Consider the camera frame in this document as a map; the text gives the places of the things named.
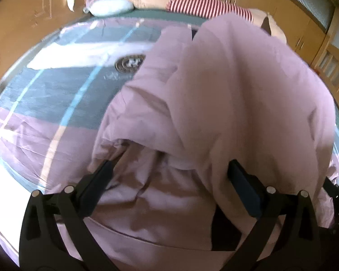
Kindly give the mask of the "plaid pink grey quilt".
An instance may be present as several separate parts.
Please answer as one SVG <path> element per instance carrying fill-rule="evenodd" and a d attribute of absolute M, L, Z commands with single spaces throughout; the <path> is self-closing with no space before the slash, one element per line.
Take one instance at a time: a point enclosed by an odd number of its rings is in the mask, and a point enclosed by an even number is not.
<path fill-rule="evenodd" d="M 55 193 L 88 170 L 98 131 L 123 85 L 168 27 L 161 20 L 108 18 L 61 31 L 0 95 L 0 244 L 19 259 L 19 235 L 29 193 Z M 338 140 L 335 120 L 333 147 Z M 332 147 L 326 177 L 338 174 Z M 322 189 L 316 218 L 334 223 L 332 199 Z"/>

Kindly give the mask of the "white round pillow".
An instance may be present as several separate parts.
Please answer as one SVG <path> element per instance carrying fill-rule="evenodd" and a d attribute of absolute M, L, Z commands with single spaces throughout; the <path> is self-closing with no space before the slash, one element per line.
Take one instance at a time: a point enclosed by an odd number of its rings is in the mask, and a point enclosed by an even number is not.
<path fill-rule="evenodd" d="M 134 5 L 127 0 L 96 0 L 88 11 L 96 17 L 106 17 L 131 12 Z"/>

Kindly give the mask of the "pink jacket with black stripe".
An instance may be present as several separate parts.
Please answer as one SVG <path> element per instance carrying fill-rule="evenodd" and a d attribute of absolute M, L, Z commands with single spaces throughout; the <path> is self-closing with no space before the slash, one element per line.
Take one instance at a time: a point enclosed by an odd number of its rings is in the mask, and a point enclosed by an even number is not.
<path fill-rule="evenodd" d="M 323 81 L 261 28 L 168 27 L 103 117 L 88 170 L 114 172 L 85 225 L 120 270 L 219 270 L 256 222 L 228 163 L 319 207 L 335 119 Z"/>

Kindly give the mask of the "large striped plush toy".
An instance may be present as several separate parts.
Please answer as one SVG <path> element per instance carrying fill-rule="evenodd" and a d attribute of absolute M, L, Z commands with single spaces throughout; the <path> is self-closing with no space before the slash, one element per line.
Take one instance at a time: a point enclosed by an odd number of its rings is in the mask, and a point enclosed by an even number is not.
<path fill-rule="evenodd" d="M 285 33 L 270 14 L 259 9 L 246 9 L 221 0 L 127 0 L 136 9 L 157 9 L 168 12 L 197 16 L 204 19 L 227 13 L 236 14 L 253 25 L 267 31 L 283 43 L 287 42 Z"/>

